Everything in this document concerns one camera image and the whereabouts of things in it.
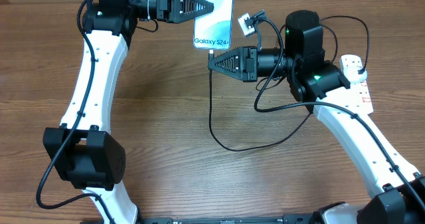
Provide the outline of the white power strip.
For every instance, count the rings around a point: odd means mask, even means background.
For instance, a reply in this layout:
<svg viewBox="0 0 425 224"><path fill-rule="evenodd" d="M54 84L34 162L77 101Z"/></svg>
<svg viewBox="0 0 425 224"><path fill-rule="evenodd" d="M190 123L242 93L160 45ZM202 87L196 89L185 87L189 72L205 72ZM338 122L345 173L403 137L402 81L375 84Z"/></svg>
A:
<svg viewBox="0 0 425 224"><path fill-rule="evenodd" d="M342 55L339 59L339 64L342 70L344 66L357 66L359 68L363 68L361 58L357 55ZM351 89L353 89L355 99L357 101L357 106L361 108L362 111L366 114L372 114L373 103L371 100L367 80L364 82L351 84Z"/></svg>

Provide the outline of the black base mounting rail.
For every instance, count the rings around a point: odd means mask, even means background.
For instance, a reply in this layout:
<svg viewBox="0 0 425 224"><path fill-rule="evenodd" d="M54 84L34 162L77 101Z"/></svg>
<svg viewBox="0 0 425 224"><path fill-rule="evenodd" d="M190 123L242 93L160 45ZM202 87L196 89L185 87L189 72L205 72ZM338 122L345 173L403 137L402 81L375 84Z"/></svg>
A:
<svg viewBox="0 0 425 224"><path fill-rule="evenodd" d="M310 214L285 214L281 217L228 217L228 218L202 218L202 219L172 219L145 218L136 219L137 224L314 224L315 221Z"/></svg>

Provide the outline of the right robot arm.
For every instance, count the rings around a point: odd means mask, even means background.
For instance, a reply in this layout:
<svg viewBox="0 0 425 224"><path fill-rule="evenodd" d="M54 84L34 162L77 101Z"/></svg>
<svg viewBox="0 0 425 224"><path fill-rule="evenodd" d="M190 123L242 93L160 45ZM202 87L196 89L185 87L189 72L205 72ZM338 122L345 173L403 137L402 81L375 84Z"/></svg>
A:
<svg viewBox="0 0 425 224"><path fill-rule="evenodd" d="M359 104L356 74L325 59L324 26L318 14L299 10L276 29L279 47L237 47L210 54L208 68L244 82L285 78L295 98L335 136L358 169L370 200L365 205L332 203L310 214L285 214L284 223L423 223L424 176L383 136Z"/></svg>

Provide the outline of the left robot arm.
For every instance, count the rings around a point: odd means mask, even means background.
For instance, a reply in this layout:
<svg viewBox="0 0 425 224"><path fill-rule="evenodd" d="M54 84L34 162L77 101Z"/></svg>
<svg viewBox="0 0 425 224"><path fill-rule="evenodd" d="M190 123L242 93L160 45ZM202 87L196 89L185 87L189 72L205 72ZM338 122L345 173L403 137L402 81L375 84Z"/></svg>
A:
<svg viewBox="0 0 425 224"><path fill-rule="evenodd" d="M120 68L140 21L183 23L213 11L207 0L83 0L77 27L82 64L70 104L43 145L49 170L89 197L103 223L141 223L126 191L126 152L111 135L110 114Z"/></svg>

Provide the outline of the Samsung Galaxy smartphone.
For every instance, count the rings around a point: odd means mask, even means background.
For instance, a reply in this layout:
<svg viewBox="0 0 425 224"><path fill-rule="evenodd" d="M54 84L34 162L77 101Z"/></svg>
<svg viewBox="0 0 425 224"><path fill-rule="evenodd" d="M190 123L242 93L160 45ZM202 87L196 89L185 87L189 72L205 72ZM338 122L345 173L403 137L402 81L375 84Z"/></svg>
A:
<svg viewBox="0 0 425 224"><path fill-rule="evenodd" d="M197 17L193 46L196 49L227 50L230 48L234 0L207 0L214 5L211 13Z"/></svg>

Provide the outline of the white charger plug adapter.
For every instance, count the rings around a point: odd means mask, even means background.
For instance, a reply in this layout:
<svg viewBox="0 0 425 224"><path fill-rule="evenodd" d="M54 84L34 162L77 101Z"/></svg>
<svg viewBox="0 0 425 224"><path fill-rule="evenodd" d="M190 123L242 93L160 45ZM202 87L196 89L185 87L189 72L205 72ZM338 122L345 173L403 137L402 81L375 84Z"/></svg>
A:
<svg viewBox="0 0 425 224"><path fill-rule="evenodd" d="M344 66L343 74L351 84L364 82L367 79L367 71L357 66Z"/></svg>

